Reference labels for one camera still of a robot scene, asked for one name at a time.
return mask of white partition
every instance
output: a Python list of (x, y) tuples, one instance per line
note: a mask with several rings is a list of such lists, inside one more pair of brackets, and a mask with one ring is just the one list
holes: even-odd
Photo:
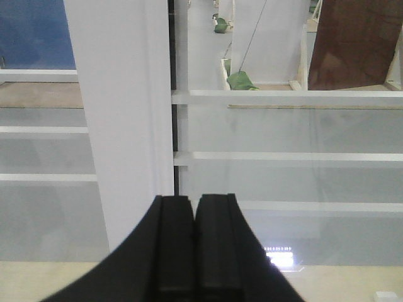
[(167, 2), (65, 7), (112, 250), (155, 195), (173, 193)]
[[(242, 64), (265, 0), (237, 0), (231, 70)], [(309, 0), (267, 0), (242, 70), (254, 83), (288, 84), (300, 63), (300, 41)]]
[(233, 2), (234, 0), (220, 0), (219, 17), (223, 18), (227, 22), (234, 19), (234, 7), (232, 5)]

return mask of white frame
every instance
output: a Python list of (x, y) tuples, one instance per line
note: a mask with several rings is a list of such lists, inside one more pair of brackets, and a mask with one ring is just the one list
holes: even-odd
[(194, 160), (247, 161), (251, 167), (403, 168), (403, 154), (308, 152), (175, 152), (174, 164), (188, 166)]
[(308, 90), (308, 51), (307, 51), (307, 25), (304, 24), (301, 37), (300, 65), (297, 79), (288, 81), (292, 90)]
[(0, 174), (0, 181), (11, 182), (96, 182), (95, 174)]
[(312, 20), (314, 20), (316, 23), (319, 23), (319, 19), (321, 18), (322, 3), (323, 3), (323, 0), (318, 1), (317, 6), (314, 10), (314, 13), (312, 14)]
[(72, 69), (0, 69), (0, 82), (78, 82)]
[(403, 109), (400, 91), (176, 91), (173, 104), (261, 109)]
[[(174, 192), (168, 7), (160, 0), (64, 3), (113, 250), (155, 195)], [(187, 13), (188, 1), (175, 8)], [(108, 57), (112, 64), (99, 64)]]
[[(392, 71), (394, 68), (400, 68), (400, 72), (399, 72), (400, 79), (393, 78)], [(403, 90), (402, 81), (403, 81), (403, 29), (400, 32), (400, 36), (399, 36), (399, 39), (396, 44), (395, 57), (389, 67), (389, 72), (386, 77), (384, 86), (391, 91), (401, 91), (401, 90)]]
[(222, 84), (223, 84), (224, 90), (230, 91), (231, 87), (229, 86), (229, 84), (227, 82), (228, 75), (227, 75), (227, 70), (225, 69), (225, 60), (229, 60), (229, 59), (223, 58), (220, 61), (220, 63), (221, 63), (221, 71), (222, 71)]

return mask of black cable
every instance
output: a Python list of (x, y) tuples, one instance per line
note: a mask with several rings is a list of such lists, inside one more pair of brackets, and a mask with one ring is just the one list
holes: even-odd
[(229, 49), (231, 48), (231, 46), (232, 46), (232, 40), (231, 40), (231, 42), (229, 42), (229, 44), (228, 44), (228, 47), (227, 47), (227, 50), (225, 51), (225, 54), (224, 54), (224, 56), (222, 57), (223, 59), (226, 59), (227, 57), (227, 53), (228, 53), (228, 51), (229, 51)]
[(245, 56), (244, 56), (244, 58), (243, 58), (243, 60), (242, 60), (241, 66), (239, 67), (238, 73), (241, 71), (242, 66), (244, 65), (246, 55), (247, 55), (247, 53), (248, 53), (248, 51), (249, 51), (249, 47), (251, 46), (251, 43), (252, 43), (252, 40), (253, 40), (253, 36), (254, 36), (254, 34), (256, 33), (256, 29), (258, 28), (258, 25), (259, 25), (259, 22), (260, 22), (260, 18), (262, 17), (264, 8), (266, 7), (266, 3), (267, 3), (267, 0), (264, 0), (264, 4), (263, 4), (262, 10), (261, 10), (261, 12), (260, 12), (258, 22), (256, 22), (256, 26), (254, 27), (251, 40), (249, 41), (249, 45), (247, 46), (247, 49), (246, 49), (246, 52), (245, 52)]

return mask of wooden board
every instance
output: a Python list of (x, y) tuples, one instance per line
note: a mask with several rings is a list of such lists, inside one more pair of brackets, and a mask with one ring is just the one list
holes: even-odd
[(383, 84), (402, 30), (403, 0), (323, 2), (310, 90)]

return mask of white pillar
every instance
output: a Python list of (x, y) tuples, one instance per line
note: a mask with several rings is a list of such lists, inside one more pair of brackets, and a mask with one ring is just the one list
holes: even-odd
[[(265, 0), (235, 2), (231, 71), (239, 70)], [(309, 0), (267, 0), (242, 70), (254, 83), (288, 84), (300, 63)]]
[(232, 7), (232, 2), (233, 0), (220, 0), (220, 5), (219, 5), (219, 17), (223, 18), (228, 21), (233, 20), (233, 7)]
[(167, 2), (65, 0), (65, 8), (114, 249), (154, 195), (173, 193)]

